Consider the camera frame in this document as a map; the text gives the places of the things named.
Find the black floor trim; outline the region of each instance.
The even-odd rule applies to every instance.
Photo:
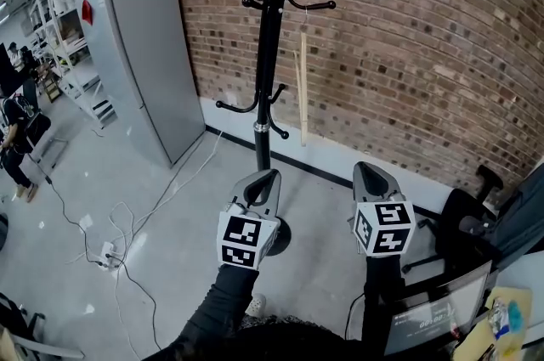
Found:
[[[208,126],[207,124],[206,124],[206,130],[209,131],[210,133],[217,134],[217,135],[221,133],[221,131],[218,130],[217,128]],[[239,144],[242,147],[255,150],[255,144],[252,144],[251,142],[247,142],[244,139],[237,138],[236,136],[233,136],[232,134],[223,133],[222,138],[225,138],[229,140],[230,142],[234,142],[235,144]],[[346,180],[345,178],[339,177],[338,175],[334,175],[334,174],[331,174],[330,172],[323,171],[322,169],[308,165],[307,163],[302,163],[301,161],[297,161],[286,155],[276,153],[275,151],[270,151],[270,155],[272,156],[273,159],[276,159],[277,161],[283,161],[287,165],[297,167],[298,169],[301,169],[302,171],[308,172],[310,174],[314,174],[317,177],[323,178],[335,184],[339,184],[340,186],[343,186],[345,188],[352,189],[354,187],[353,182]],[[414,211],[417,214],[420,214],[424,217],[428,217],[429,219],[434,219],[434,220],[440,219],[440,215],[438,213],[432,212],[420,206],[414,206]]]

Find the floor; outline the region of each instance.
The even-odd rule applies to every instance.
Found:
[[[193,175],[217,139],[205,133],[193,154],[168,170],[136,153],[118,120],[100,130],[66,98],[42,107],[53,121],[49,132],[70,141],[51,171],[54,187],[65,200],[67,217],[81,221],[89,249],[96,253],[119,235],[108,219],[116,203],[124,201],[136,218],[143,216],[154,208],[177,168],[183,165],[165,197]],[[263,261],[255,291],[266,295],[267,313],[293,314],[343,335],[349,304],[363,291],[366,275],[364,256],[357,255],[346,222],[353,212],[351,190],[278,161],[273,167],[282,175],[279,215],[290,224],[293,237],[284,253]],[[63,218],[61,202],[43,175],[28,160],[23,170],[40,183],[31,204],[12,200],[13,182],[0,171],[0,208],[10,224],[0,253],[0,291],[30,312],[47,316],[45,342],[79,348],[88,360],[136,359],[128,334],[140,358],[155,352],[150,300],[126,276],[120,278],[117,294],[125,331],[114,298],[115,273],[84,258],[66,264],[83,252],[83,235]],[[218,212],[234,183],[255,170],[251,150],[221,139],[217,154],[136,237],[127,265],[156,299],[161,347],[175,339],[214,281]],[[118,206],[112,216],[129,230],[127,208]],[[123,248],[121,240],[116,245]],[[403,260],[426,257],[432,246],[423,229]],[[440,266],[415,269],[407,282],[437,273]],[[354,309],[354,336],[361,306]]]

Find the monitor screen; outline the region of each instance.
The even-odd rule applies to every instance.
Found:
[[[442,297],[394,314],[385,355],[399,353],[448,334],[452,340],[458,338],[459,329],[470,326],[479,308],[488,272],[468,274],[458,279],[457,287],[450,287],[452,290],[447,290]]]

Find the black sleeve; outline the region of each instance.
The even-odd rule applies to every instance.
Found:
[[[234,335],[252,301],[253,285],[257,277],[256,270],[223,265],[215,284],[179,337],[145,361],[176,361],[181,359],[184,349],[192,350]]]
[[[8,124],[10,126],[14,126],[15,124],[23,125],[25,114],[12,99],[8,99],[4,102],[3,113],[8,118]]]

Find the coat rack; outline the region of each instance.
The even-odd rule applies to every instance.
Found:
[[[334,9],[337,6],[332,0],[326,3],[310,5],[301,5],[294,0],[287,1],[295,8],[305,11]],[[237,113],[251,112],[258,106],[257,120],[253,124],[253,130],[255,132],[255,151],[259,171],[270,169],[270,128],[280,134],[281,138],[289,138],[289,133],[276,126],[270,114],[270,106],[280,97],[281,91],[286,88],[286,85],[280,84],[274,95],[272,94],[284,2],[285,0],[241,0],[241,4],[246,8],[255,8],[262,11],[258,39],[255,95],[252,105],[246,108],[231,106],[222,101],[216,103],[219,108]]]

